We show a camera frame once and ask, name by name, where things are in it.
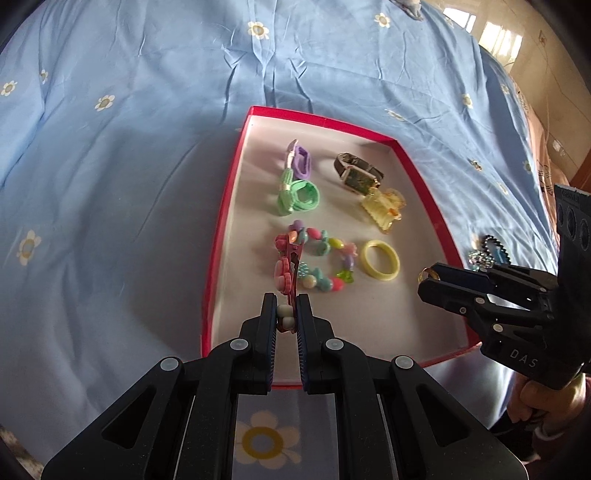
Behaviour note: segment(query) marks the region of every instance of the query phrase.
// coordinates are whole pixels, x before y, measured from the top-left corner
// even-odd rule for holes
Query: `gold ring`
[[[441,280],[439,274],[431,267],[423,268],[422,272],[418,275],[418,282],[421,283],[423,280],[432,278],[433,280]]]

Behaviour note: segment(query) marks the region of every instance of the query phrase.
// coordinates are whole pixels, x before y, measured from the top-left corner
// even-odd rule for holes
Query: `human hand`
[[[577,375],[562,390],[552,390],[521,374],[516,375],[507,405],[507,414],[513,423],[527,421],[534,410],[540,410],[544,432],[552,435],[566,428],[583,411],[586,393],[584,374]]]

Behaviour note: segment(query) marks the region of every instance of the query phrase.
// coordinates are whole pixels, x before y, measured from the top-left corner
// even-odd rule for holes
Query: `blue bedsheet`
[[[218,204],[251,105],[396,138],[462,254],[490,233],[516,263],[556,270],[511,80],[422,13],[46,0],[26,20],[0,56],[0,422],[33,455],[48,460],[162,357],[199,356]],[[479,352],[430,372],[486,425],[502,413],[511,374]],[[243,399],[241,431],[276,429],[286,451],[265,464],[239,442],[237,478],[337,478],[330,402]]]

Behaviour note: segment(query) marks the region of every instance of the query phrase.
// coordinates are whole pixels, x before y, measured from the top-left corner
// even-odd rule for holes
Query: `pink bead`
[[[317,228],[308,227],[306,232],[308,232],[308,236],[313,240],[320,240],[322,238],[322,233]]]
[[[345,282],[344,281],[342,281],[338,277],[331,277],[330,279],[333,281],[333,288],[332,288],[331,291],[343,290],[343,287],[345,286]]]
[[[350,255],[351,257],[357,257],[357,245],[345,244],[340,252],[343,255]]]

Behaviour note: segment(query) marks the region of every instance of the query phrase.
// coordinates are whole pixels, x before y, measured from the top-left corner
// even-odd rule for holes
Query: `yellow bangle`
[[[392,264],[392,272],[391,273],[383,273],[377,271],[374,267],[372,267],[368,261],[368,250],[372,247],[377,247],[382,249],[384,253],[390,259],[390,263]],[[390,245],[386,242],[382,242],[381,240],[370,240],[367,242],[363,248],[361,249],[361,253],[359,254],[359,259],[361,260],[361,264],[363,268],[367,272],[370,277],[376,278],[377,280],[382,281],[390,281],[396,278],[398,272],[400,271],[400,259],[398,258],[398,254],[396,250],[394,250]]]

